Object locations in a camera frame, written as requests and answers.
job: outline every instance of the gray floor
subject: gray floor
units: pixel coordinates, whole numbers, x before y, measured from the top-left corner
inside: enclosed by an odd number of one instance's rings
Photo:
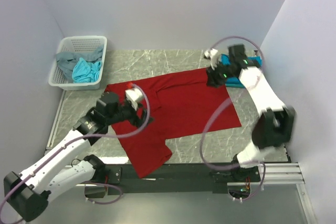
[[[110,201],[108,196],[97,201]],[[83,187],[53,201],[33,224],[307,224],[296,185],[266,186],[240,204],[227,194],[125,194],[111,205],[85,202]]]
[[[95,91],[66,91],[50,147],[56,146],[76,121],[95,105],[107,84],[158,76],[209,66],[201,50],[119,50],[107,52],[102,83]],[[210,132],[204,144],[205,157],[210,162],[230,162],[250,141],[251,130],[257,118],[257,110],[248,92],[244,89],[228,88],[242,127]],[[200,135],[166,140],[173,152],[168,163],[198,163]],[[102,138],[91,149],[79,155],[83,158],[95,154],[105,162],[125,163],[127,156],[116,139]],[[266,161],[287,161],[286,149],[280,148],[269,155]]]

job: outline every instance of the gray-blue cloth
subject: gray-blue cloth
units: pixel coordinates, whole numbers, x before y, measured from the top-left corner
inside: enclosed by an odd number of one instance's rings
[[[99,79],[101,61],[86,62],[83,58],[75,65],[72,72],[74,83],[95,82]]]
[[[62,70],[65,78],[72,82],[72,72],[75,65],[83,58],[86,62],[101,61],[104,45],[100,45],[93,52],[60,52],[56,54],[57,66]]]

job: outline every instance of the robotic arm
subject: robotic arm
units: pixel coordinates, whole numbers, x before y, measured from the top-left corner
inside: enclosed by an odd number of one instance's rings
[[[140,127],[145,122],[147,110],[142,109],[141,117],[137,116],[138,108],[143,99],[141,91],[137,88],[125,91],[125,101],[119,102],[119,97],[113,92],[104,93],[97,101],[95,107],[78,120],[66,137],[55,146],[47,155],[20,174],[9,173],[4,179],[5,195],[16,185],[27,179],[7,200],[7,202],[26,221],[37,218],[62,193],[77,184],[85,181],[104,181],[110,170],[96,156],[89,155],[78,165],[63,172],[62,169],[85,149],[92,146],[99,137],[84,138],[77,141],[73,139],[87,134],[106,134],[109,125],[128,120],[132,125]],[[37,167],[45,164],[38,173]]]
[[[259,113],[252,138],[246,148],[237,155],[242,168],[253,167],[252,161],[262,161],[265,156],[274,152],[277,147],[288,143],[294,123],[295,110],[286,106],[273,92],[268,84],[260,64],[248,59],[244,45],[229,47],[229,65],[219,61],[216,49],[207,50],[205,58],[211,60],[206,69],[207,85],[219,87],[230,77],[237,77],[246,87]]]

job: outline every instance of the tabletop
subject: tabletop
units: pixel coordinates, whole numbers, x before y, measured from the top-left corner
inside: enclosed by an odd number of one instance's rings
[[[55,147],[72,126],[100,98],[107,84],[138,80],[166,73],[181,72],[209,66],[202,50],[116,50],[107,51],[100,89],[93,91],[65,91],[61,98],[55,124],[47,150]],[[209,132],[203,145],[204,156],[209,162],[231,162],[251,138],[251,131],[258,119],[256,107],[246,89],[227,88],[239,116],[241,127]],[[114,130],[109,127],[109,134]],[[172,157],[167,163],[200,163],[200,134],[166,140]],[[117,139],[101,138],[90,149],[78,156],[95,154],[105,163],[129,163]],[[266,162],[287,162],[285,147],[265,158]]]

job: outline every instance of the black wire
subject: black wire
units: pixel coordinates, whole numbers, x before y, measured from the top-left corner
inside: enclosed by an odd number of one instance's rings
[[[78,158],[75,158],[71,161],[71,167],[73,167],[74,165],[72,164],[75,160],[79,161],[79,162],[82,162],[82,160],[78,159]]]

